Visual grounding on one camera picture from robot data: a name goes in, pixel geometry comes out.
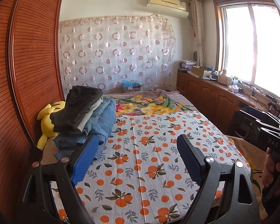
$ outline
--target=stuffed animal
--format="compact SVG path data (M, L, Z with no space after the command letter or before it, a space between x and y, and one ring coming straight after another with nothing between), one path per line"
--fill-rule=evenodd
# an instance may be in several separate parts
M58 136L59 133L54 132L54 125L50 120L50 114L62 110L65 106L64 101L56 102L53 105L49 104L44 109L42 109L37 119L41 119L41 131L43 135L40 137L37 143L37 148L43 150L45 147L46 141L49 137Z

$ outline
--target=window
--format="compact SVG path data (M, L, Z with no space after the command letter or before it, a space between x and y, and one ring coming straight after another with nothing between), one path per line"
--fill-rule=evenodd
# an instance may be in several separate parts
M280 15L271 3L218 4L223 20L223 68L280 98Z

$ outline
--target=orange print fabric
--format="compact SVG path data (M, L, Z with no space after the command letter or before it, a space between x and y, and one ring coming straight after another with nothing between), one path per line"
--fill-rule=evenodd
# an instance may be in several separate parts
M219 163L245 158L200 112L123 116L117 119L101 158L94 162L77 193L96 223L172 223L182 219L199 186L191 179L176 147L185 134L205 156ZM215 200L222 196L220 183ZM52 183L61 220L66 212Z

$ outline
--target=wooden window frame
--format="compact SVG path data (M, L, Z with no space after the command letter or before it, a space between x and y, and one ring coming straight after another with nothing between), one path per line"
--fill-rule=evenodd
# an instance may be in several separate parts
M217 53L216 53L216 70L222 70L224 68L224 58L225 58L225 48L223 47L225 38L223 37L223 31L225 30L224 28L224 17L222 14L222 9L220 7L220 4L222 3L228 3L230 1L234 0L214 0L214 9L215 9L215 17L216 17L216 30L217 30ZM274 4L273 0L266 0L267 2Z

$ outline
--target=stack of folded clothes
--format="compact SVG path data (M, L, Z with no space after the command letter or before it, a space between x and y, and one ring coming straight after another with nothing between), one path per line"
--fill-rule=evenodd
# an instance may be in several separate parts
M116 103L102 97L98 88L73 86L66 98L64 109L52 113L50 119L54 132L60 134L53 139L59 149L57 160L70 156L77 144L83 144L88 135L99 139L94 160L99 159L116 121Z

